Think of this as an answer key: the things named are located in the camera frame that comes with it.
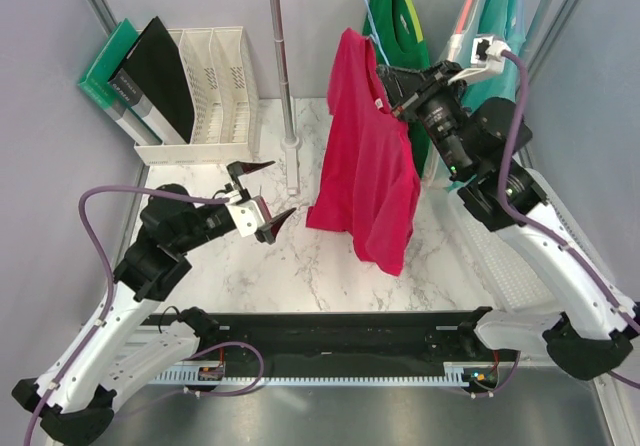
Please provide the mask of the light blue wire hanger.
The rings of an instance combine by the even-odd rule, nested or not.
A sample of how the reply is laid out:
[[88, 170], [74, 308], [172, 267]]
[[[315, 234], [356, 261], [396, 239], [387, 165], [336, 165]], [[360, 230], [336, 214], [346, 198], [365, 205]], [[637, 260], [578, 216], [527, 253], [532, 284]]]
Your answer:
[[390, 65], [390, 61], [388, 56], [386, 55], [386, 52], [384, 51], [383, 45], [382, 45], [382, 41], [380, 39], [380, 36], [378, 34], [378, 30], [376, 28], [376, 24], [375, 24], [375, 20], [372, 14], [372, 10], [369, 4], [369, 0], [363, 0], [364, 5], [365, 5], [365, 9], [366, 9], [366, 17], [367, 17], [367, 22], [369, 24], [369, 28], [370, 28], [370, 33], [369, 33], [369, 37], [372, 39], [372, 41], [374, 42], [375, 46], [377, 47], [378, 52], [380, 53], [382, 60], [384, 62], [385, 65], [389, 66]]

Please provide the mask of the red t shirt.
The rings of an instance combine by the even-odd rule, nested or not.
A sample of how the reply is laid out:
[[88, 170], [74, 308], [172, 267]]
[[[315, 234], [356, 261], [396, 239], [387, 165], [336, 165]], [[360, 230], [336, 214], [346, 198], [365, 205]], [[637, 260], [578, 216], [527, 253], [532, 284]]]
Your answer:
[[374, 44], [351, 28], [339, 40], [327, 106], [332, 121], [306, 225], [350, 234], [359, 260], [398, 276], [420, 181], [408, 126], [391, 114], [377, 76]]

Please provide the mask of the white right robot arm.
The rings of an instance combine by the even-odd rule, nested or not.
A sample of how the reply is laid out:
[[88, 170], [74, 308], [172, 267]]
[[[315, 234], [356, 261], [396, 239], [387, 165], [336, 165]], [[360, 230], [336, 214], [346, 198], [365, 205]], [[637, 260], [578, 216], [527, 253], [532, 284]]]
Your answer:
[[491, 97], [469, 112], [461, 100], [466, 72], [449, 61], [376, 72], [392, 115], [419, 123], [451, 180], [461, 182], [465, 209], [529, 265], [559, 306], [546, 314], [479, 308], [458, 334], [460, 352], [473, 360], [491, 350], [545, 355], [579, 380], [613, 374], [633, 351], [639, 305], [596, 269], [543, 187], [514, 160], [532, 137], [521, 104]]

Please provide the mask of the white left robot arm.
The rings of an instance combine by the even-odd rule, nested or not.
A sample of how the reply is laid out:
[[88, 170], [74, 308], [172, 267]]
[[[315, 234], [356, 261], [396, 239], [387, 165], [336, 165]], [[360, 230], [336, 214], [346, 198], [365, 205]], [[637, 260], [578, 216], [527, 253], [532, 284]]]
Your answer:
[[[190, 271], [188, 252], [236, 231], [266, 244], [292, 212], [272, 215], [264, 198], [252, 196], [241, 177], [267, 168], [265, 162], [227, 165], [230, 181], [210, 198], [196, 197], [178, 184], [156, 189], [107, 185], [79, 199], [81, 222], [106, 275], [106, 292], [74, 341], [37, 378], [20, 380], [13, 398], [30, 412], [23, 442], [31, 444], [37, 427], [63, 445], [89, 445], [101, 436], [116, 412], [151, 379], [180, 361], [208, 359], [243, 340], [219, 342], [219, 325], [197, 307], [179, 312], [159, 337], [124, 360], [118, 353], [130, 336], [160, 306]], [[148, 198], [141, 227], [121, 261], [112, 266], [88, 220], [86, 204], [101, 193], [133, 193]]]

